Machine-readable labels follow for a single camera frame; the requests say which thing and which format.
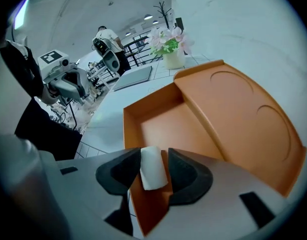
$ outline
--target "black pants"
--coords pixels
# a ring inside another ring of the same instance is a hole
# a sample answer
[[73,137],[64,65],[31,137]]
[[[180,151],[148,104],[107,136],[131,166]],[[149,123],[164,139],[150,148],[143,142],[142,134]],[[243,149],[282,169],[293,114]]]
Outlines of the black pants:
[[34,98],[22,114],[15,134],[29,140],[38,150],[52,153],[56,161],[74,159],[82,138],[78,131],[52,121]]
[[130,70],[131,67],[129,65],[129,61],[128,61],[124,51],[116,52],[115,55],[117,56],[119,63],[120,63],[120,67],[119,67],[119,70],[117,72],[118,72],[119,76],[122,76],[123,73],[125,73],[125,71],[127,71],[127,70]]

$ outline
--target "potted plant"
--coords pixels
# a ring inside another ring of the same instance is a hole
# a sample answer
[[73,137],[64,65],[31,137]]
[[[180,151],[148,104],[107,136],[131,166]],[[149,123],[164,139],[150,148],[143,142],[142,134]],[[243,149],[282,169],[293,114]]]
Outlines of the potted plant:
[[179,69],[185,64],[185,54],[191,54],[194,44],[180,27],[174,29],[153,28],[148,35],[151,53],[162,55],[165,66],[169,70]]

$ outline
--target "human hair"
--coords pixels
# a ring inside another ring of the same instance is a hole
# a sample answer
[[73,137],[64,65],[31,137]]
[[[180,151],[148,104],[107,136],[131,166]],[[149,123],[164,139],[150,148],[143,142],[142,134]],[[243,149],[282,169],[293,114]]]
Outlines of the human hair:
[[100,29],[107,29],[105,26],[100,26],[100,27],[98,27],[98,31],[100,30]]

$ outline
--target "white paper roll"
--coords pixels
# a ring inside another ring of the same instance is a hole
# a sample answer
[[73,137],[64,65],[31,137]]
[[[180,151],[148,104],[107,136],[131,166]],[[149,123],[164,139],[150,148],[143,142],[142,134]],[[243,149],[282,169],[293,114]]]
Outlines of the white paper roll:
[[167,185],[167,175],[157,146],[141,149],[140,176],[144,190],[156,190]]

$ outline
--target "black sleeve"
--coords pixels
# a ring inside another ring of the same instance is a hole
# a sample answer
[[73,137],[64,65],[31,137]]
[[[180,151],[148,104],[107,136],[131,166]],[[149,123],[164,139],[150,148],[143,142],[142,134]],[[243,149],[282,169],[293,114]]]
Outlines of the black sleeve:
[[43,94],[43,89],[44,89],[44,83],[42,79],[42,75],[39,69],[39,66],[37,65],[32,51],[25,46],[25,48],[28,51],[28,66],[34,76],[34,79],[32,80],[32,90],[34,91],[35,96],[41,96]]

